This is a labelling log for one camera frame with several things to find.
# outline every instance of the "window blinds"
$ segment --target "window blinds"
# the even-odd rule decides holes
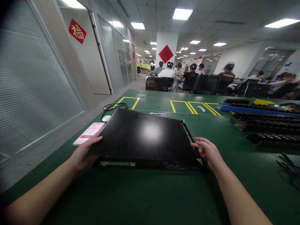
[[[13,157],[84,111],[27,0],[0,30],[0,152]]]

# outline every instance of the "black t-shirt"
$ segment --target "black t-shirt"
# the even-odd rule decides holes
[[[155,70],[155,67],[150,66],[150,70],[151,70],[151,71]]]
[[[184,75],[183,75],[183,78],[192,78],[193,75],[191,72],[186,72]]]

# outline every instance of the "floor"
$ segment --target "floor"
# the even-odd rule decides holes
[[[27,148],[24,152],[16,155],[15,158],[0,165],[0,191],[3,193],[14,185],[17,181],[23,178],[39,163],[46,159],[63,143],[75,135],[87,123],[92,121],[102,111],[103,107],[107,104],[113,103],[121,95],[129,89],[145,89],[145,73],[142,73],[136,81],[127,85],[114,95],[98,95],[95,94],[95,99],[98,106],[83,113],[70,124],[62,127],[59,131],[43,138],[38,143]]]

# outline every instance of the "hand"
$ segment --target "hand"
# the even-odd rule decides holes
[[[217,147],[202,137],[194,138],[196,143],[191,143],[192,147],[198,148],[201,157],[206,158],[210,169],[217,172],[224,167],[227,167]]]
[[[92,144],[102,140],[102,136],[98,137],[102,130],[103,129],[100,129],[96,134],[93,135],[93,137],[90,137],[86,142],[82,143],[78,148],[76,148],[71,157],[67,160],[71,167],[76,171],[84,169],[99,157],[99,155],[87,155],[87,152]]]

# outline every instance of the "red diamond decoration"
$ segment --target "red diamond decoration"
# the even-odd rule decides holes
[[[168,45],[166,45],[158,55],[162,58],[164,63],[167,63],[169,59],[173,57],[173,53]]]

